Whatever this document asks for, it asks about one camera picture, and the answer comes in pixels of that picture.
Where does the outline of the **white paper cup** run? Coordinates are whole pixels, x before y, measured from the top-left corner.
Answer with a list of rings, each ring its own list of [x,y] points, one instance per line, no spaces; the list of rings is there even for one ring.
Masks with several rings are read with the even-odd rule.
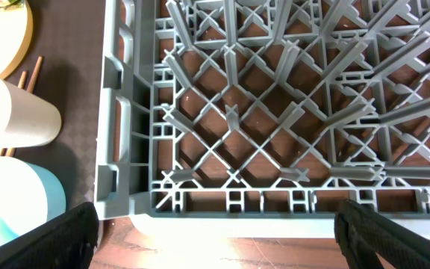
[[[57,137],[61,124],[53,104],[0,79],[0,148],[46,145]]]

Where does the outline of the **blue bowl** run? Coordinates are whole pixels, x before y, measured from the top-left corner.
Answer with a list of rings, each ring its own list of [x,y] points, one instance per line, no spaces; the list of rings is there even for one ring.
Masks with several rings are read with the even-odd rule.
[[[66,211],[60,180],[46,168],[0,157],[0,246]]]

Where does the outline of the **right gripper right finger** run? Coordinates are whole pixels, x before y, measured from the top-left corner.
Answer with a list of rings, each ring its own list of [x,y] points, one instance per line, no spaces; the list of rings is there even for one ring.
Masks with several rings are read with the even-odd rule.
[[[353,200],[344,200],[334,218],[334,234],[350,268],[430,268],[430,240]]]

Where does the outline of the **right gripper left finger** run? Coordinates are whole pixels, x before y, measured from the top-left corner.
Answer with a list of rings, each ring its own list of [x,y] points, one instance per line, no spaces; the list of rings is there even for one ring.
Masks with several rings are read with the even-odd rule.
[[[88,268],[98,239],[95,206],[84,202],[0,246],[0,268]]]

